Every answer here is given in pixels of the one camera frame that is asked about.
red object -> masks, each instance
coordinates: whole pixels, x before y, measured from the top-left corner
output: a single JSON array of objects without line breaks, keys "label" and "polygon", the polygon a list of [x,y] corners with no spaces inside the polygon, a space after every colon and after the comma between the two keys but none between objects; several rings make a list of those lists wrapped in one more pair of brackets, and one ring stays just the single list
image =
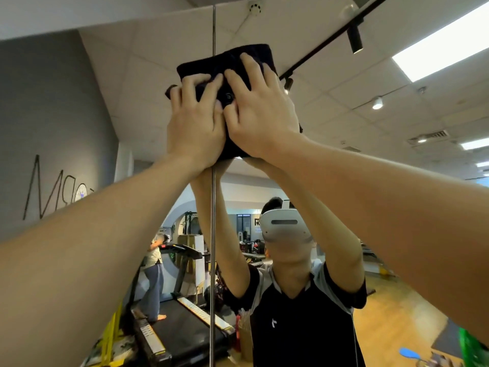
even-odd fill
[{"label": "red object", "polygon": [[234,350],[238,353],[241,353],[241,343],[240,343],[240,329],[238,327],[238,323],[240,321],[240,315],[236,316],[236,343],[234,345]]}]

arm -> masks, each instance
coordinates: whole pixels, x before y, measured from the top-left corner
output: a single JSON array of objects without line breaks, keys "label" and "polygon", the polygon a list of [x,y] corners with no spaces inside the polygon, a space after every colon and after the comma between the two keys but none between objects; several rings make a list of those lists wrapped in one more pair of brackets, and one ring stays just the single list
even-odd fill
[{"label": "arm", "polygon": [[163,244],[163,240],[157,239],[156,241],[154,241],[153,243],[150,244],[150,248],[148,249],[148,252],[155,250],[156,248],[158,248],[162,244]]},{"label": "arm", "polygon": [[[220,171],[216,172],[216,261],[229,291],[235,297],[241,298],[248,288],[250,273],[240,250],[238,236],[229,222],[221,190],[221,176],[228,166],[229,162],[220,164]],[[211,242],[211,176],[211,170],[205,170],[191,183],[200,228],[208,243]]]},{"label": "arm", "polygon": [[0,314],[8,335],[0,343],[4,365],[78,366],[89,354],[148,241],[188,182],[222,151],[224,124],[213,117],[220,82],[207,85],[207,100],[195,100],[195,85],[209,78],[192,76],[181,95],[180,89],[172,91],[163,160],[0,245]]},{"label": "arm", "polygon": [[264,160],[245,161],[275,180],[290,198],[325,253],[326,266],[333,282],[347,292],[357,292],[365,280],[365,272],[361,245],[355,234],[286,172]]},{"label": "arm", "polygon": [[226,71],[236,95],[224,110],[231,139],[293,175],[423,297],[489,343],[480,284],[489,277],[489,189],[308,140],[278,77],[241,59],[252,90]]}]

metal pole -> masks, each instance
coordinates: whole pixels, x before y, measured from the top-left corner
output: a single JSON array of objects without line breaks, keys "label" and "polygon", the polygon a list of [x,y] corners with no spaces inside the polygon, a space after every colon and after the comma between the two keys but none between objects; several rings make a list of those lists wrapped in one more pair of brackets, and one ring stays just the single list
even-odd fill
[{"label": "metal pole", "polygon": [[[212,5],[212,56],[216,55],[216,5]],[[211,191],[211,322],[209,365],[215,367],[216,343],[216,167],[212,166]]]}]

air vent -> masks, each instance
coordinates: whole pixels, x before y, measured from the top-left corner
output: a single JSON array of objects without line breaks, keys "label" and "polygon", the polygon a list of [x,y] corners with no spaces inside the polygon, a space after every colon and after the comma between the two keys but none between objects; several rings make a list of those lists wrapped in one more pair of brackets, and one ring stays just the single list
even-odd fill
[{"label": "air vent", "polygon": [[357,148],[354,148],[354,147],[350,147],[350,146],[345,147],[343,149],[345,149],[346,151],[351,151],[351,152],[356,152],[356,153],[360,153],[361,152],[360,149],[357,149]]},{"label": "air vent", "polygon": [[414,138],[407,140],[407,142],[411,145],[423,145],[427,142],[446,140],[449,137],[450,135],[446,132],[446,130],[440,130],[434,133],[418,135]]}]

white vr headset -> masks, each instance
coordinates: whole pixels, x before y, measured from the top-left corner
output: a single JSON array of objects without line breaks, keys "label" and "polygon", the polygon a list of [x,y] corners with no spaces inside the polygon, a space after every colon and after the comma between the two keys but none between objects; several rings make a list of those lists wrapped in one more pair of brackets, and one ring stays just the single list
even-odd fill
[{"label": "white vr headset", "polygon": [[260,216],[263,239],[274,242],[281,239],[300,240],[304,243],[313,240],[299,211],[290,208],[290,200],[282,202],[282,208],[269,210]]}]

